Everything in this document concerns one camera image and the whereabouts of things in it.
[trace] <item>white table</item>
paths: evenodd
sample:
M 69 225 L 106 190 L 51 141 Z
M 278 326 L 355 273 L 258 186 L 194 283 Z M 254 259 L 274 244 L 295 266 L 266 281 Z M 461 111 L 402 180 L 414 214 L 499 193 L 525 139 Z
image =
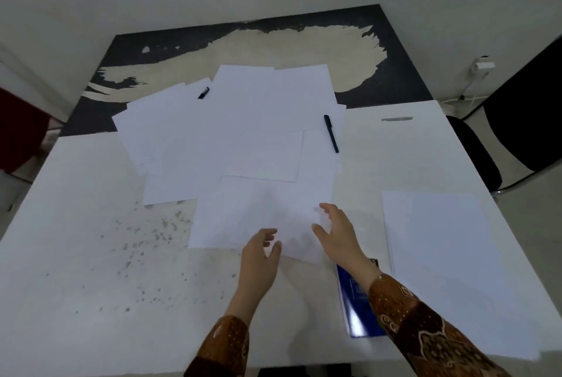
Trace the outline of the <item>white table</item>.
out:
M 381 118 L 413 116 L 410 136 Z M 543 351 L 562 320 L 436 102 L 352 109 L 333 202 L 390 271 L 383 190 L 481 201 Z M 234 293 L 238 251 L 186 248 L 196 202 L 140 205 L 116 133 L 59 139 L 0 243 L 0 375 L 81 377 L 183 371 Z M 282 258 L 250 328 L 249 367 L 401 357 L 386 338 L 351 339 L 335 269 Z

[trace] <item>patterned sleeve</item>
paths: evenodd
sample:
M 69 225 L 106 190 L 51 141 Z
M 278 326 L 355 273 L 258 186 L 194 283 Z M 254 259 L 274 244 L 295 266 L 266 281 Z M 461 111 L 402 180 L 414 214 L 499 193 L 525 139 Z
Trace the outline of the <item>patterned sleeve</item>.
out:
M 223 316 L 208 333 L 184 377 L 244 375 L 248 347 L 248 326 L 235 316 Z
M 371 284 L 369 302 L 418 377 L 509 376 L 391 276 L 382 274 Z

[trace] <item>black pen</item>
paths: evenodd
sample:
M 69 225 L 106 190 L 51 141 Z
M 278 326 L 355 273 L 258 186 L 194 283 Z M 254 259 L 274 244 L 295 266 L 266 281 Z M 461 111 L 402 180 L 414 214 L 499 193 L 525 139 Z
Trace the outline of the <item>black pen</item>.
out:
M 209 87 L 207 87 L 206 89 L 203 90 L 203 93 L 201 93 L 198 97 L 198 99 L 203 99 L 203 97 L 207 96 L 207 93 L 209 92 Z
M 332 131 L 332 121 L 330 121 L 330 115 L 324 115 L 324 121 L 326 121 L 326 127 L 328 128 L 328 132 L 330 133 L 330 139 L 332 139 L 332 144 L 334 145 L 335 153 L 339 154 L 340 150 L 338 149 L 338 145 L 335 143 L 334 132 Z

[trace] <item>black chair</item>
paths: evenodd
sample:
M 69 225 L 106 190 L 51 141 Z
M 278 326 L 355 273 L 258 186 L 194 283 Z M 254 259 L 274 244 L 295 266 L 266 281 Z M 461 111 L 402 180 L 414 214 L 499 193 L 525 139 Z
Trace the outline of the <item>black chair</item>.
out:
M 562 37 L 511 77 L 466 117 L 447 116 L 492 196 L 532 181 L 562 162 Z M 531 173 L 502 186 L 500 170 L 465 122 L 484 111 L 498 141 Z

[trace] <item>gray tape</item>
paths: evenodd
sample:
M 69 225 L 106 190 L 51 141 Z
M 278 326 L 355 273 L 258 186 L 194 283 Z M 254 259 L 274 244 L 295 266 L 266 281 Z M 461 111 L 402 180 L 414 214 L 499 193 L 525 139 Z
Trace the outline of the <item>gray tape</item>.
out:
M 408 121 L 414 117 L 383 118 L 381 121 Z

